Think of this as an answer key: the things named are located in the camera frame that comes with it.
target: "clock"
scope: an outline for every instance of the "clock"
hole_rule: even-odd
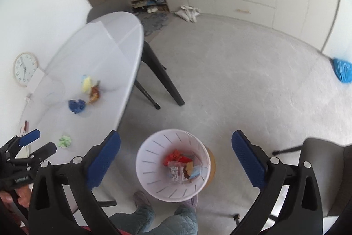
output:
[[[18,55],[13,63],[13,75],[21,86],[27,87],[37,68],[36,57],[29,52],[24,52]]]

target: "gray doormat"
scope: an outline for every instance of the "gray doormat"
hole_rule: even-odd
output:
[[[174,18],[173,13],[137,13],[136,16],[144,27],[144,40],[152,41],[159,32],[167,26]]]

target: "white trash bin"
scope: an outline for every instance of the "white trash bin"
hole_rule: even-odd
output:
[[[163,165],[163,160],[175,149],[186,154],[193,152],[201,161],[202,172],[192,183],[170,182],[168,168]],[[167,202],[186,201],[198,194],[209,179],[210,169],[209,153],[201,141],[190,133],[176,129],[151,135],[139,148],[136,158],[137,176],[143,188],[155,198]]]

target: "gold handle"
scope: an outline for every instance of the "gold handle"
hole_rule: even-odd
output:
[[[238,12],[242,12],[242,13],[249,13],[250,14],[250,12],[249,12],[249,10],[242,10],[242,9],[236,9],[236,11],[238,11]]]

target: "table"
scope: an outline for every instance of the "table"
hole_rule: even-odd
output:
[[[58,148],[48,159],[53,165],[67,163],[115,130],[137,75],[143,42],[143,26],[126,12],[101,16],[77,31],[53,57],[24,109],[20,123],[27,120],[29,130],[41,132],[30,150],[69,136],[71,146]],[[88,100],[81,92],[84,75],[100,81],[101,98],[74,114],[68,100]]]

